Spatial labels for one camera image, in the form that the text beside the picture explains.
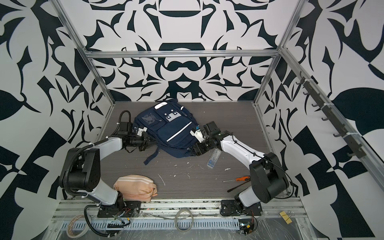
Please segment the navy blue student backpack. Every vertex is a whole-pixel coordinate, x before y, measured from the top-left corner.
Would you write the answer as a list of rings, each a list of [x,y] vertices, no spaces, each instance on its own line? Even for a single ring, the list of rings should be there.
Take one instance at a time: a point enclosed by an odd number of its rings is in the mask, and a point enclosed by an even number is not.
[[[134,126],[146,130],[156,140],[156,151],[144,164],[148,165],[161,150],[175,158],[195,157],[194,145],[198,139],[194,131],[200,126],[189,110],[177,100],[162,101],[146,109],[134,119]]]

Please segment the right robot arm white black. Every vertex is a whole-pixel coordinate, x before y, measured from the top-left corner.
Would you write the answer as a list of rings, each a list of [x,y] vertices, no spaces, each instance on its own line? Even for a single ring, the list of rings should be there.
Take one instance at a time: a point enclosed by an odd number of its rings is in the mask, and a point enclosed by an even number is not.
[[[274,153],[265,154],[251,148],[234,134],[221,131],[215,122],[196,127],[190,134],[198,140],[193,146],[196,155],[218,149],[248,168],[251,186],[235,196],[240,207],[268,203],[289,188],[289,178]]]

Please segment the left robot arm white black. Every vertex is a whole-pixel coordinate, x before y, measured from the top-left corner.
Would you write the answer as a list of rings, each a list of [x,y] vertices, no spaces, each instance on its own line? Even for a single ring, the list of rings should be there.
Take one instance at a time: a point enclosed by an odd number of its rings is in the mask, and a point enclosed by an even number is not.
[[[101,160],[120,150],[133,147],[144,151],[156,144],[146,129],[132,123],[118,123],[116,130],[104,139],[82,148],[68,151],[59,178],[59,184],[71,196],[81,196],[102,206],[123,208],[122,194],[101,179]]]

